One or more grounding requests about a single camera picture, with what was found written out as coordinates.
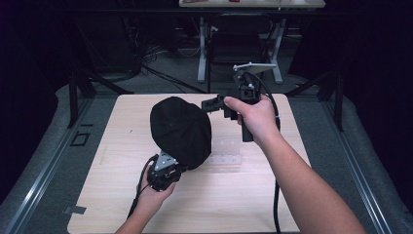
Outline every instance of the black cloth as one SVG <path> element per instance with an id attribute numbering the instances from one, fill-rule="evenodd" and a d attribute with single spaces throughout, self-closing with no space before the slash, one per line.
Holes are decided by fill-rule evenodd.
<path id="1" fill-rule="evenodd" d="M 363 38 L 362 44 L 356 55 L 348 59 L 341 75 L 344 95 L 354 103 L 401 200 L 413 212 L 413 182 L 408 179 L 413 176 L 410 120 L 413 46 L 409 36 L 413 29 L 404 27 L 413 23 L 410 13 L 413 6 L 412 3 L 386 5 L 383 2 L 386 1 L 374 2 L 374 9 L 365 8 L 372 10 L 362 21 L 366 24 L 362 33 L 357 35 Z M 341 4 L 355 6 L 344 1 Z M 333 23 L 319 20 L 311 24 L 295 54 L 290 74 L 313 80 L 333 67 L 346 42 L 339 38 L 351 31 L 342 23 Z"/>
<path id="2" fill-rule="evenodd" d="M 196 104 L 168 97 L 154 105 L 150 115 L 152 138 L 189 170 L 198 168 L 211 152 L 209 117 Z"/>
<path id="3" fill-rule="evenodd" d="M 30 161 L 58 102 L 48 73 L 5 12 L 0 6 L 0 204 Z"/>

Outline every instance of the black cable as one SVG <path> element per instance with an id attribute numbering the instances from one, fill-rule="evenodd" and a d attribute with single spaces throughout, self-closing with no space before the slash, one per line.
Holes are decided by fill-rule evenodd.
<path id="1" fill-rule="evenodd" d="M 147 188 L 148 185 L 150 184 L 150 183 L 148 182 L 148 184 L 147 184 L 143 189 L 141 189 L 141 187 L 142 187 L 142 181 L 143 181 L 143 176 L 145 175 L 146 168 L 148 168 L 148 165 L 149 165 L 151 162 L 155 162 L 155 161 L 158 159 L 158 157 L 159 157 L 158 154 L 152 156 L 151 158 L 149 158 L 148 162 L 146 162 L 145 166 L 143 166 L 143 170 L 142 170 L 142 172 L 140 173 L 139 184 L 137 185 L 137 188 L 136 188 L 136 190 L 137 190 L 137 191 L 136 191 L 136 196 L 134 197 L 133 202 L 132 202 L 132 204 L 131 204 L 131 209 L 130 209 L 130 211 L 129 211 L 129 213 L 128 213 L 128 218 L 131 216 L 131 214 L 133 214 L 133 211 L 134 211 L 134 209 L 135 209 L 136 206 L 137 206 L 137 202 L 139 201 L 139 195 L 140 195 L 140 194 L 143 192 L 143 190 L 145 190 L 145 188 Z"/>
<path id="2" fill-rule="evenodd" d="M 154 70 L 154 69 L 152 69 L 151 67 L 149 67 L 147 65 L 142 64 L 142 67 L 145 68 L 148 72 L 151 72 L 152 74 L 157 75 L 158 77 L 160 77 L 162 79 L 165 79 L 165 80 L 170 81 L 172 83 L 175 83 L 175 84 L 181 85 L 183 87 L 189 88 L 189 89 L 194 90 L 194 91 L 196 91 L 198 93 L 201 93 L 201 94 L 206 94 L 207 93 L 206 91 L 203 91 L 201 89 L 198 89 L 197 87 L 191 86 L 191 85 L 179 80 L 178 78 L 175 78 L 175 77 L 169 76 L 165 73 L 162 73 L 160 71 Z"/>
<path id="3" fill-rule="evenodd" d="M 262 87 L 264 87 L 265 91 L 267 92 L 267 97 L 270 99 L 271 104 L 274 107 L 274 112 L 276 114 L 276 125 L 277 128 L 280 130 L 281 129 L 281 122 L 280 122 L 280 114 L 279 114 L 279 109 L 277 108 L 277 104 L 276 101 L 274 100 L 273 95 L 271 94 L 270 89 L 268 88 L 268 86 L 264 83 L 264 81 L 262 81 L 257 75 L 252 74 L 250 72 L 245 72 L 244 74 L 248 74 L 251 77 L 254 77 L 260 84 Z M 274 207 L 273 207 L 273 213 L 274 213 L 274 224 L 276 225 L 276 230 L 277 230 L 277 234 L 281 234 L 282 231 L 280 229 L 280 222 L 279 222 L 279 198 L 280 198 L 280 185 L 277 182 L 276 179 L 276 189 L 275 189 L 275 195 L 274 195 Z"/>
<path id="4" fill-rule="evenodd" d="M 103 58 L 103 56 L 101 55 L 101 53 L 98 51 L 98 49 L 93 45 L 93 43 L 88 39 L 88 36 L 85 34 L 85 32 L 81 29 L 81 27 L 75 23 L 76 29 L 78 30 L 78 32 L 80 33 L 82 39 L 84 40 L 84 42 L 86 43 L 86 47 L 89 47 L 89 49 L 91 49 L 94 54 L 96 55 L 96 57 L 98 59 L 100 59 L 101 62 L 103 62 L 109 69 L 111 69 L 113 72 L 116 72 L 115 69 L 113 69 L 112 65 L 109 64 L 109 62 L 106 61 L 105 58 Z M 135 67 L 133 70 L 131 70 L 130 72 L 123 74 L 121 77 L 117 77 L 117 78 L 113 78 L 113 79 L 107 79 L 112 83 L 116 83 L 116 82 L 120 82 L 120 81 L 126 81 L 126 80 L 130 80 L 131 78 L 133 78 L 134 76 L 136 76 L 137 74 L 139 74 L 140 72 L 140 66 L 139 64 L 137 64 L 137 67 Z"/>

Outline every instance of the table leg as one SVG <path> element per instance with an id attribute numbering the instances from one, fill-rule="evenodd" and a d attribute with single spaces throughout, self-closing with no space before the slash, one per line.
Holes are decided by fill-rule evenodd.
<path id="1" fill-rule="evenodd" d="M 198 82 L 204 83 L 206 80 L 206 67 L 207 67 L 207 56 L 206 56 L 206 32 L 204 18 L 200 18 L 200 65 L 198 67 Z"/>
<path id="2" fill-rule="evenodd" d="M 282 36 L 285 30 L 285 19 L 282 19 L 281 22 L 277 23 L 276 28 L 276 43 L 274 45 L 274 50 L 270 55 L 271 64 L 275 64 L 276 67 L 273 68 L 273 75 L 276 81 L 276 84 L 282 84 L 282 73 L 280 72 L 279 64 L 277 63 L 277 55 L 280 50 L 280 44 L 282 43 Z"/>

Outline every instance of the white table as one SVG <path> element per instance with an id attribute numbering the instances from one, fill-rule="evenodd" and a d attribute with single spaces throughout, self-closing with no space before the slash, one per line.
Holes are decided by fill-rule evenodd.
<path id="1" fill-rule="evenodd" d="M 316 9 L 323 8 L 325 2 L 323 0 L 240 0 L 240 2 L 230 2 L 229 0 L 203 0 L 191 3 L 186 3 L 184 0 L 179 0 L 179 6 L 185 8 L 274 8 L 276 10 L 299 8 L 299 9 Z M 270 61 L 275 64 L 273 68 L 273 75 L 276 84 L 282 84 L 282 75 L 277 62 L 277 55 L 279 53 L 280 44 L 282 41 L 283 32 L 285 29 L 285 19 L 277 23 L 277 28 L 274 33 L 276 43 L 273 51 L 269 54 Z M 206 28 L 204 19 L 200 20 L 200 65 L 198 69 L 198 82 L 205 81 L 207 55 L 205 49 Z"/>
<path id="2" fill-rule="evenodd" d="M 126 220 L 140 172 L 149 157 L 160 152 L 150 134 L 149 116 L 160 100 L 176 96 L 201 105 L 216 95 L 127 95 L 114 106 L 73 214 L 70 233 L 113 233 Z M 282 121 L 282 135 L 309 163 L 303 142 L 284 95 L 274 95 Z M 208 114 L 212 153 L 196 170 L 176 184 L 145 233 L 274 232 L 275 178 L 260 148 L 242 142 L 241 126 Z M 282 231 L 298 231 L 280 195 Z"/>

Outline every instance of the black fabric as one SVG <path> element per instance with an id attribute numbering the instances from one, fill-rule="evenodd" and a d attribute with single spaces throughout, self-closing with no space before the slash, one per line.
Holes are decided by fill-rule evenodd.
<path id="1" fill-rule="evenodd" d="M 265 15 L 224 15 L 213 18 L 210 24 L 228 33 L 268 33 L 273 27 Z"/>
<path id="2" fill-rule="evenodd" d="M 0 204 L 19 179 L 57 108 L 48 77 L 3 10 L 0 6 Z"/>
<path id="3" fill-rule="evenodd" d="M 211 126 L 205 112 L 180 97 L 154 105 L 150 115 L 152 138 L 189 170 L 198 168 L 211 152 Z"/>
<path id="4" fill-rule="evenodd" d="M 240 64 L 262 60 L 260 39 L 257 34 L 234 37 L 234 34 L 217 33 L 212 38 L 214 63 Z"/>
<path id="5" fill-rule="evenodd" d="M 171 9 L 174 8 L 171 0 L 138 0 L 137 8 L 142 9 Z M 165 46 L 170 52 L 177 50 L 176 28 L 178 22 L 175 17 L 156 15 L 139 18 L 139 27 L 153 42 Z"/>
<path id="6" fill-rule="evenodd" d="M 412 4 L 379 5 L 379 2 L 386 1 L 374 2 L 375 9 L 362 30 L 365 34 L 362 45 L 342 74 L 344 95 L 355 104 L 358 117 L 401 200 L 413 212 L 413 182 L 408 179 L 413 176 L 410 120 L 413 29 L 405 26 L 413 23 Z M 347 32 L 349 28 L 342 24 L 333 28 L 328 20 L 314 21 L 303 35 L 289 73 L 312 80 L 331 69 L 345 44 L 338 38 Z"/>
<path id="7" fill-rule="evenodd" d="M 40 68 L 44 79 L 57 91 L 67 85 L 70 71 L 60 56 L 61 41 L 56 31 L 58 22 L 51 19 L 44 8 L 39 1 L 0 1 L 0 13 Z"/>

